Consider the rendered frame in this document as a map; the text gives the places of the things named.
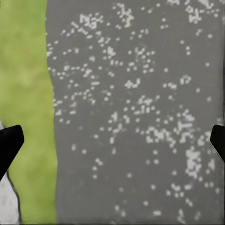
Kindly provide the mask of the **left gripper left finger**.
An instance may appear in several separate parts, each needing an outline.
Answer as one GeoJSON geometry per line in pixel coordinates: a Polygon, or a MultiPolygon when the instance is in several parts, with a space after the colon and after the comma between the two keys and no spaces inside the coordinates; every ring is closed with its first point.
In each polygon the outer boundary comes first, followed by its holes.
{"type": "MultiPolygon", "coordinates": [[[[0,129],[0,180],[24,144],[21,125],[0,129]]],[[[3,177],[2,177],[3,176],[3,177]]]]}

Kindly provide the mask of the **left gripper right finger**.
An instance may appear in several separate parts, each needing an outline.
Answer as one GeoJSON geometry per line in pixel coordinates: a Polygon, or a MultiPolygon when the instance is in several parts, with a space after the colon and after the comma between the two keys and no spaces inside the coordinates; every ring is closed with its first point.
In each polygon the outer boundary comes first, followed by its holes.
{"type": "Polygon", "coordinates": [[[225,126],[217,124],[213,126],[210,142],[225,162],[225,126]]]}

